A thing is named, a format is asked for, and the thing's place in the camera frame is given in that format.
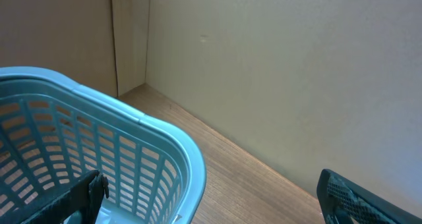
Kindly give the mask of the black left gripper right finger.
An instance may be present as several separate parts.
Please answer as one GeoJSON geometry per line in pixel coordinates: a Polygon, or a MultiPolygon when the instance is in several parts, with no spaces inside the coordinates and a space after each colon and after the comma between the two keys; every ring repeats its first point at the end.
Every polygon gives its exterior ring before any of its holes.
{"type": "Polygon", "coordinates": [[[326,224],[421,224],[421,218],[329,169],[321,171],[316,193],[326,224]]]}

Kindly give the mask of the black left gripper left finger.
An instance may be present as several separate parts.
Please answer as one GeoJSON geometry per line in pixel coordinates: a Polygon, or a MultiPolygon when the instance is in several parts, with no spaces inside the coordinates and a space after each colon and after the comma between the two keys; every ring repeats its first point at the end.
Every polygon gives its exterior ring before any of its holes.
{"type": "Polygon", "coordinates": [[[98,170],[89,171],[63,188],[1,217],[2,223],[95,223],[104,198],[109,197],[108,179],[98,170]]]}

